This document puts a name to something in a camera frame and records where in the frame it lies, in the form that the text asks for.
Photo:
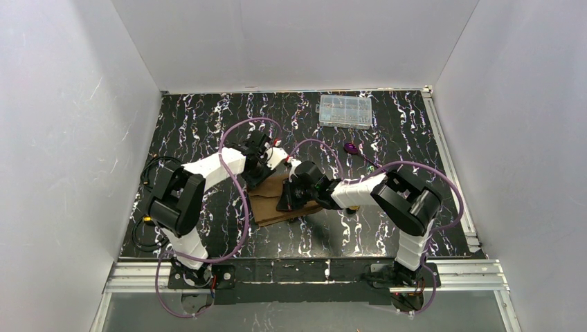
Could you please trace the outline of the brown burlap napkin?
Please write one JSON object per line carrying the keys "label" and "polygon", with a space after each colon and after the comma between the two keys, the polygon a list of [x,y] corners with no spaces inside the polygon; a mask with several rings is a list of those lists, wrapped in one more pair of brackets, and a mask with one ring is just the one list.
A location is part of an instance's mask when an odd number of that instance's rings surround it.
{"label": "brown burlap napkin", "polygon": [[289,221],[298,217],[315,214],[323,208],[314,201],[306,203],[301,210],[293,212],[277,211],[277,204],[282,194],[282,182],[287,174],[272,176],[254,190],[249,191],[249,201],[255,224],[264,227],[275,223]]}

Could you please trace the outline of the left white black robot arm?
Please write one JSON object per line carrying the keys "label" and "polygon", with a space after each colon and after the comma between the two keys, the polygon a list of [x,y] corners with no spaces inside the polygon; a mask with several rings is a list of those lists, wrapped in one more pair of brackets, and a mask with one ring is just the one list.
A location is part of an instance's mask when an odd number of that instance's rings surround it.
{"label": "left white black robot arm", "polygon": [[249,189],[257,188],[275,173],[288,153],[275,140],[254,131],[240,144],[223,143],[218,151],[192,163],[165,166],[143,200],[145,214],[160,227],[181,264],[192,270],[217,264],[235,255],[244,244],[240,239],[226,256],[211,258],[197,231],[205,193],[231,179],[238,190],[242,178]]}

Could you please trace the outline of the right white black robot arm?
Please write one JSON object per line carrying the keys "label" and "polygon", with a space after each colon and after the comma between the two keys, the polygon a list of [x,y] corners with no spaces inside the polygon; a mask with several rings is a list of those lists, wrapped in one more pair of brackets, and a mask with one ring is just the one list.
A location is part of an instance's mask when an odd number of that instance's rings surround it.
{"label": "right white black robot arm", "polygon": [[329,178],[307,161],[297,165],[283,180],[276,209],[294,212],[311,201],[326,210],[379,206],[399,229],[399,248],[391,266],[383,268],[377,276],[366,275],[365,279],[380,284],[416,282],[442,202],[442,196],[425,181],[404,165],[361,179]]}

